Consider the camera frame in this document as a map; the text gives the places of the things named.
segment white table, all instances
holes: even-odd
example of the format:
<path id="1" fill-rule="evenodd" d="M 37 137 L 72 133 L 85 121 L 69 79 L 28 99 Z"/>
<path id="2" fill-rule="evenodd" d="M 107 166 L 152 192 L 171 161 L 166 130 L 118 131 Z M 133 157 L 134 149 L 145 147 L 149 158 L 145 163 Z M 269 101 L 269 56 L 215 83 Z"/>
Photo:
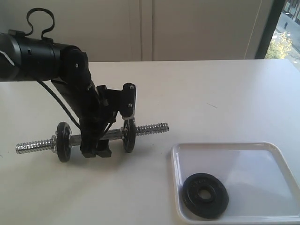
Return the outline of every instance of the white table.
<path id="1" fill-rule="evenodd" d="M 137 125 L 168 122 L 170 132 L 138 137 L 132 154 L 113 141 L 111 158 L 85 159 L 79 148 L 68 163 L 51 151 L 17 155 L 17 143 L 50 138 L 61 121 L 79 130 L 37 83 L 0 83 L 0 224 L 181 224 L 170 159 L 176 143 L 271 142 L 300 181 L 300 74 L 287 60 L 91 63 L 90 70 L 97 85 L 136 84 Z M 113 128 L 120 126 L 119 116 Z"/>

